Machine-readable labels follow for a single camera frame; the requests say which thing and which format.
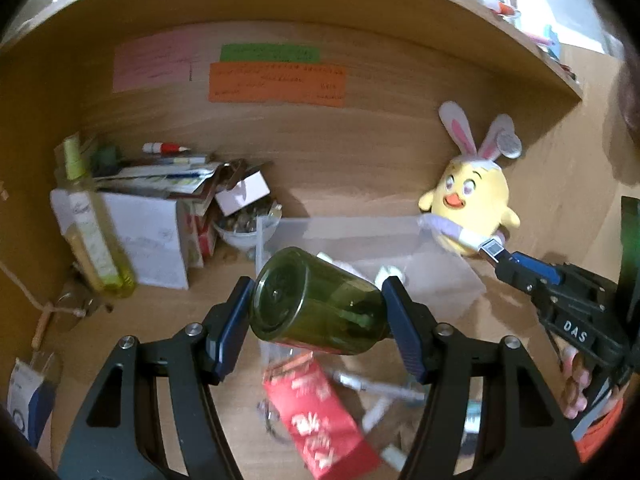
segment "metal bolt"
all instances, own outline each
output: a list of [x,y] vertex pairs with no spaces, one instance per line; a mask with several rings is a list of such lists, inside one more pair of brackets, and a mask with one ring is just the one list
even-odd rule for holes
[[189,336],[197,336],[202,332],[202,325],[200,323],[189,323],[184,327],[184,331]]
[[507,345],[508,348],[511,348],[513,350],[515,350],[516,348],[520,348],[520,346],[522,345],[520,340],[514,335],[508,335],[507,337],[505,337],[504,344]]
[[126,350],[127,348],[131,348],[135,344],[135,342],[135,337],[133,337],[132,335],[126,335],[121,338],[120,341],[118,341],[118,346],[123,350]]
[[438,323],[436,325],[436,334],[448,337],[453,334],[453,327],[449,323]]

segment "plush toy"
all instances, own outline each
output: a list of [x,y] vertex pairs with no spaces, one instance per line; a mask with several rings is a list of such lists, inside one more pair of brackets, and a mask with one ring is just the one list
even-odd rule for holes
[[[439,114],[462,155],[449,163],[437,187],[420,198],[421,211],[431,210],[435,215],[488,238],[500,225],[507,229],[519,227],[520,219],[507,207],[507,181],[500,166],[494,162],[500,154],[517,158],[522,152],[511,118],[504,114],[497,116],[478,151],[460,106],[448,101],[440,107]],[[475,252],[451,238],[445,240],[460,254]]]

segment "orange beak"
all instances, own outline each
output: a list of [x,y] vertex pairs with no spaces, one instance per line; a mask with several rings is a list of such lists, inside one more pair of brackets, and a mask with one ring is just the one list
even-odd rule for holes
[[445,206],[451,209],[462,209],[465,206],[465,201],[460,198],[458,193],[450,193],[446,195],[442,201]]

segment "green strip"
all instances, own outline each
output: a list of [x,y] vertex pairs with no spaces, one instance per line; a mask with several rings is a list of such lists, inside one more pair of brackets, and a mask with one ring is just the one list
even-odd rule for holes
[[320,50],[312,46],[293,44],[229,43],[222,46],[220,61],[320,63]]

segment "yellow-green cap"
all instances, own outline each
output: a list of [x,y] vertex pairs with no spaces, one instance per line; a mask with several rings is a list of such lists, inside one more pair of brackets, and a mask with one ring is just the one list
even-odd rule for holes
[[65,139],[65,168],[69,180],[80,178],[86,172],[80,157],[80,137],[78,134]]

